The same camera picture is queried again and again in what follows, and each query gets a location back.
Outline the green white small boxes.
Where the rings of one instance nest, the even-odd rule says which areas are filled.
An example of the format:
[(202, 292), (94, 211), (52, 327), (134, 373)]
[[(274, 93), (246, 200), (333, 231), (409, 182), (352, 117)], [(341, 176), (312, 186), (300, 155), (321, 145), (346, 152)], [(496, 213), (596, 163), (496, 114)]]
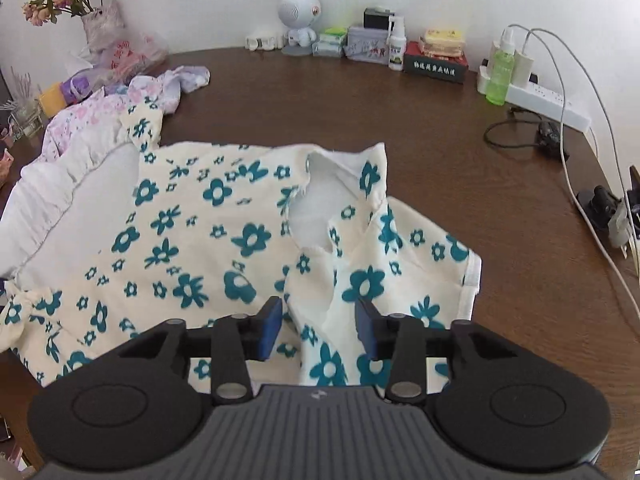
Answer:
[(341, 58), (346, 46), (348, 29), (330, 27), (322, 30), (318, 40), (312, 45), (312, 55), (322, 58)]

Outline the black small box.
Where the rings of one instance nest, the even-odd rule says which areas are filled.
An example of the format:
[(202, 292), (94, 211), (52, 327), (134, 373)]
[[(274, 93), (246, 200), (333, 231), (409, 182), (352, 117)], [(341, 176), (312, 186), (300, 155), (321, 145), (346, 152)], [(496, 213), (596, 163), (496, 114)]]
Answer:
[(366, 29), (387, 30), (390, 18), (395, 12), (382, 6), (368, 6), (363, 10), (362, 27)]

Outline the cream teal flower dress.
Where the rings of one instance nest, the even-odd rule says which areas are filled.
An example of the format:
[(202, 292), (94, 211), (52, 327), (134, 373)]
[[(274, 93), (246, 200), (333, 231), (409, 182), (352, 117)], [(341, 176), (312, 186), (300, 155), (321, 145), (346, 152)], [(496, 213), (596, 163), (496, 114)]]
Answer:
[(41, 385), (168, 318), (191, 328), (283, 301), (255, 384), (384, 387), (355, 306), (369, 300), (429, 328), (471, 316), (480, 257), (387, 193), (383, 144), (160, 142), (139, 105), (32, 162), (1, 218), (9, 300), (1, 347)]

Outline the grey printed tin box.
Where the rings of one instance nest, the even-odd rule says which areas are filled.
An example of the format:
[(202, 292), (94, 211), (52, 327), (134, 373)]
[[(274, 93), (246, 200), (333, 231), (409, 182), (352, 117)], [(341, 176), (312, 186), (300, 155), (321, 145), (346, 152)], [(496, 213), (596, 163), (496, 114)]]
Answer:
[(352, 25), (347, 29), (346, 58), (356, 62), (388, 63), (387, 30)]

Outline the clear drinking glass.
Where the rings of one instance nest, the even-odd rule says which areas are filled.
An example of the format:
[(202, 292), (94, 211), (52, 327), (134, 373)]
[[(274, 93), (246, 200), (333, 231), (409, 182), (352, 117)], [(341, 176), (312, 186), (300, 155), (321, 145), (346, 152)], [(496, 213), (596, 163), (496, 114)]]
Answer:
[(10, 125), (14, 136), (31, 138), (43, 130), (41, 108), (36, 100), (11, 101), (8, 103)]

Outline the green liquid bottle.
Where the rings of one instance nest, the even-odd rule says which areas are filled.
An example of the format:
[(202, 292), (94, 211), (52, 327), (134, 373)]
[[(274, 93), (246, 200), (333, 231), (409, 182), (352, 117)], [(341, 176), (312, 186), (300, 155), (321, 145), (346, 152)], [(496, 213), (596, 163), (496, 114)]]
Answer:
[(503, 106), (509, 91), (515, 64), (515, 44), (513, 30), (507, 27), (501, 35), (499, 47), (492, 58), (489, 82), (486, 88), (486, 100), (494, 105)]

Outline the black red flat box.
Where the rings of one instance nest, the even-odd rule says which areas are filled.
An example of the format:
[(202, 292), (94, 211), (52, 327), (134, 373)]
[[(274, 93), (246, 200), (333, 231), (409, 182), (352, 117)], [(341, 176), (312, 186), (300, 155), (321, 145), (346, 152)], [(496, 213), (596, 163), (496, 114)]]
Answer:
[(457, 58), (448, 56), (428, 56), (416, 41), (408, 43), (404, 55), (404, 72), (430, 78), (463, 84), (469, 63), (465, 55)]

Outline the pink wrapped vase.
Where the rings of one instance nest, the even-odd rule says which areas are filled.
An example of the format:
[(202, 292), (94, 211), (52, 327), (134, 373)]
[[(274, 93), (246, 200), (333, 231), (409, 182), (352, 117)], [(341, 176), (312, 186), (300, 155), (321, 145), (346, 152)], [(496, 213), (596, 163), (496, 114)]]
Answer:
[(126, 28), (117, 0), (84, 15), (81, 23), (91, 53), (100, 53), (108, 48), (124, 34)]

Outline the phone on black stand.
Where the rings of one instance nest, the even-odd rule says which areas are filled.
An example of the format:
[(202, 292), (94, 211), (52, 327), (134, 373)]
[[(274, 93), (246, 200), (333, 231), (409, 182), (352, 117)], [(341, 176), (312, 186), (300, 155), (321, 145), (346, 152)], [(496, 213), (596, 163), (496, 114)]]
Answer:
[(624, 197), (617, 197), (603, 185), (581, 190), (575, 198), (584, 211), (596, 240), (606, 240), (608, 246), (626, 256), (628, 250), (639, 263), (639, 170), (629, 167), (631, 188)]

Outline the red printed plastic bag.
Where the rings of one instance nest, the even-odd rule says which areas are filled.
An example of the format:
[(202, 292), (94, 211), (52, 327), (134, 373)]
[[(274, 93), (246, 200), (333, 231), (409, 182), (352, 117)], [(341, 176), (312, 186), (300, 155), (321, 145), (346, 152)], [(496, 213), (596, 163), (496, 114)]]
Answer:
[(129, 84), (135, 76), (149, 73), (168, 57), (167, 44), (153, 35), (126, 32), (92, 56), (99, 86)]

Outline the white power strip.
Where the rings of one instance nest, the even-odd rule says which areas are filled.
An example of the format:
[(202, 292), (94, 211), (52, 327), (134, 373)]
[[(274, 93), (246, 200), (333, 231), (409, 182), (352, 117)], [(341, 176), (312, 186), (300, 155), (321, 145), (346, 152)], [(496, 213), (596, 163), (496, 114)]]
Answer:
[[(483, 96), (489, 82), (488, 67), (491, 63), (480, 64), (476, 78), (476, 88)], [(591, 127), (591, 118), (586, 112), (574, 105), (568, 98), (564, 99), (561, 93), (544, 88), (536, 82), (529, 81), (526, 88), (515, 87), (510, 84), (506, 94), (506, 102), (515, 106), (535, 112), (556, 122), (560, 122), (561, 113), (564, 110), (563, 120), (566, 126), (582, 133), (586, 133)]]

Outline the purple tissue pack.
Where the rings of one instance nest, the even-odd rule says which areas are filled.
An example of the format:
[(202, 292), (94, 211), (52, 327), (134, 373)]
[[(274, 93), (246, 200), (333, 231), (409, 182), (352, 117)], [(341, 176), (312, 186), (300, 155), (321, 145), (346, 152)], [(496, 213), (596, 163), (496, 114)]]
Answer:
[(104, 85), (106, 75), (104, 68), (87, 68), (70, 76), (60, 85), (65, 104), (71, 106), (87, 99), (94, 90)]

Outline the white tissue paper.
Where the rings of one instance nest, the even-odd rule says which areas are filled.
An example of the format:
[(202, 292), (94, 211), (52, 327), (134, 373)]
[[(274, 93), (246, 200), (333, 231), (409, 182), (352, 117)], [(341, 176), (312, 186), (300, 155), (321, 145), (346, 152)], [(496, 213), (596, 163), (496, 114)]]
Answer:
[(63, 55), (63, 64), (66, 75), (71, 77), (82, 70), (92, 70), (93, 64), (74, 52), (67, 52)]

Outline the yellow plastic cup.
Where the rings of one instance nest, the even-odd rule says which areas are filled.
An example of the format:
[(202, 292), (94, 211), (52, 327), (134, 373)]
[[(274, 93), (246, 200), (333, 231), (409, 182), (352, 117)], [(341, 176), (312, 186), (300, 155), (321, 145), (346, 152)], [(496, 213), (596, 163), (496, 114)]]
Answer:
[(60, 84), (52, 84), (51, 87), (44, 90), (38, 101), (43, 113), (47, 118), (53, 118), (60, 110), (67, 107), (66, 99)]

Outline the white robot figurine speaker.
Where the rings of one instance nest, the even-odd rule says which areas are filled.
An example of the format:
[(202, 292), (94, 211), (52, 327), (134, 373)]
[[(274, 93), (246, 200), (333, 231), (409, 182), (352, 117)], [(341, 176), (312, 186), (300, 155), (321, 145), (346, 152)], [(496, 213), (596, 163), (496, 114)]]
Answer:
[(282, 0), (278, 17), (286, 28), (286, 43), (282, 53), (289, 56), (311, 55), (318, 36), (312, 25), (321, 16), (319, 0)]

